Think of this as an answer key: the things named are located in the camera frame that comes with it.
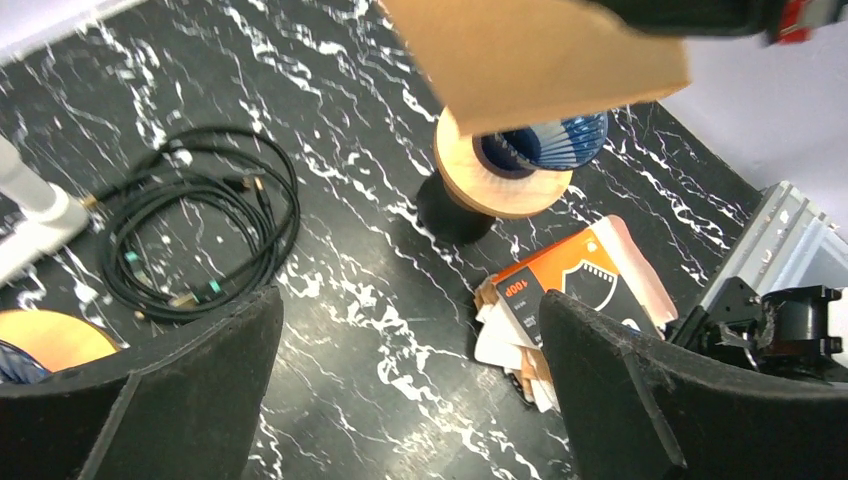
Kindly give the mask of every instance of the black marble floor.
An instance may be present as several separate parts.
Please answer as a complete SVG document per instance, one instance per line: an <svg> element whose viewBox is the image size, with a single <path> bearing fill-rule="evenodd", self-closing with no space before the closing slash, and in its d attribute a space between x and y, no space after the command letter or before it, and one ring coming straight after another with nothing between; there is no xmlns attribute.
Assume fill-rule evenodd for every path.
<svg viewBox="0 0 848 480"><path fill-rule="evenodd" d="M613 112L605 151L550 211L438 245L411 199L433 169L441 107L390 28L366 0L150 1L0 69L0 133L81 196L192 125L250 125L292 153L303 229L278 276L287 325L244 478L573 478L561 419L469 359L472 289L617 214L685 311L758 194L661 107L632 106ZM13 207L0 208L8 228ZM163 332L98 280L105 215L0 306L76 315L125 345ZM192 205L143 243L174 289L246 251Z"/></svg>

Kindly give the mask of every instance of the black cable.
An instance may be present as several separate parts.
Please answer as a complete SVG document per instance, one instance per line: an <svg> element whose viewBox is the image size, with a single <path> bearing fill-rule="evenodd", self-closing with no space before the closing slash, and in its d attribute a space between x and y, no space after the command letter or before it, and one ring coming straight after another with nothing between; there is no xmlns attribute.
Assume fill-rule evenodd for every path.
<svg viewBox="0 0 848 480"><path fill-rule="evenodd" d="M286 175L242 149L214 143L216 137L227 135L269 147ZM261 173L214 177L170 165L168 157L179 151L216 154ZM280 220L274 217L265 180L278 184L285 197L287 207ZM243 195L248 191L253 192L255 204ZM294 247L300 228L297 175L291 159L271 139L242 128L209 126L178 133L143 158L122 182L91 194L84 204L91 207L116 197L123 202L99 239L103 281L118 302L159 322L189 323L270 283ZM226 215L244 237L250 257L232 271L172 296L154 287L133 239L152 217L184 200L203 203Z"/></svg>

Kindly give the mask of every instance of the cardboard spool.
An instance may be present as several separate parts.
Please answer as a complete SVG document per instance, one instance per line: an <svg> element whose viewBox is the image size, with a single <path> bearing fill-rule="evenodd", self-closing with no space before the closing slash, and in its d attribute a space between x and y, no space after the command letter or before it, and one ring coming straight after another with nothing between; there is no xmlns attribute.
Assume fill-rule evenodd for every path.
<svg viewBox="0 0 848 480"><path fill-rule="evenodd" d="M382 0L445 109L438 167L451 196L521 218L559 199L570 172L498 176L475 138L653 101L689 83L680 38L649 36L582 0Z"/></svg>
<svg viewBox="0 0 848 480"><path fill-rule="evenodd" d="M559 200L571 183L570 171L537 170L523 178L498 175L487 167L478 137L461 135L447 108L436 126L434 151L445 187L454 199L493 217L536 215Z"/></svg>

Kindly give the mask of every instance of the orange spool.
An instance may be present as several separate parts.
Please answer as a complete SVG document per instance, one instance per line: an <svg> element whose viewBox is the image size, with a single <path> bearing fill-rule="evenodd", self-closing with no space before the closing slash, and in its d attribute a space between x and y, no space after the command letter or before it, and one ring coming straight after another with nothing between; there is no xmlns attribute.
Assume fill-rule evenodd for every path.
<svg viewBox="0 0 848 480"><path fill-rule="evenodd" d="M0 340L23 350L50 372L92 362L120 350L94 325L49 310L0 312Z"/></svg>

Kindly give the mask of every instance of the brown cardboard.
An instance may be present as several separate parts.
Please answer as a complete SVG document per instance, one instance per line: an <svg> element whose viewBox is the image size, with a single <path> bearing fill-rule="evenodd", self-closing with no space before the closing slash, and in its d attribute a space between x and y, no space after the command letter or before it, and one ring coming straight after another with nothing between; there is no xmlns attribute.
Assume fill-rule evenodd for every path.
<svg viewBox="0 0 848 480"><path fill-rule="evenodd" d="M577 0L382 0L462 135L656 100L689 83L682 40Z"/></svg>

